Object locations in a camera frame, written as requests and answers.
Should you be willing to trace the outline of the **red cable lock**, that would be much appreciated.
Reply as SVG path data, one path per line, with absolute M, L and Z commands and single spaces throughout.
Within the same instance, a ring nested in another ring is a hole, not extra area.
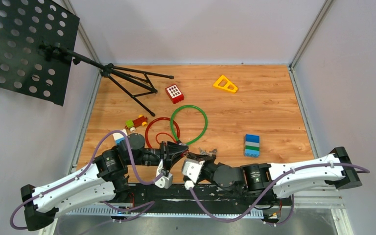
M 150 142 L 149 142 L 149 138 L 148 138 L 148 132 L 149 132 L 149 129 L 152 127 L 153 124 L 155 124 L 156 122 L 158 121 L 161 121 L 161 120 L 166 120 L 166 121 L 171 121 L 171 118 L 169 117 L 158 117 L 154 120 L 152 120 L 146 127 L 145 129 L 145 133 L 144 133 L 144 137 L 145 137 L 145 142 L 146 142 L 146 145 L 149 147 L 149 148 L 152 148 Z M 176 123 L 176 121 L 173 121 L 173 124 L 176 128 L 176 137 L 173 137 L 173 140 L 176 142 L 176 138 L 180 137 L 180 128 L 179 128 L 179 125 Z

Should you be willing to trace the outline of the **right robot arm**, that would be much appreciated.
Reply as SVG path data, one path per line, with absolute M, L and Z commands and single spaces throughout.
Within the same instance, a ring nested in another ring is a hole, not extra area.
M 232 167 L 215 163 L 216 156 L 189 153 L 182 167 L 186 189 L 208 181 L 236 198 L 255 198 L 273 204 L 278 199 L 310 188 L 333 185 L 336 189 L 362 186 L 359 170 L 344 147 L 326 156 L 288 164 L 265 163 Z

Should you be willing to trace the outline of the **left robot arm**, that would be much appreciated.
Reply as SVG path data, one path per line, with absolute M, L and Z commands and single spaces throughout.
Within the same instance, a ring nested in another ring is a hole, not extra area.
M 172 167 L 188 152 L 188 146 L 171 141 L 159 148 L 145 147 L 143 135 L 124 136 L 119 144 L 101 155 L 93 155 L 89 164 L 55 182 L 21 188 L 25 229 L 40 230 L 56 218 L 76 208 L 116 199 L 125 202 L 130 197 L 128 167 L 138 165 L 156 167 L 155 178 L 144 185 L 169 188 Z

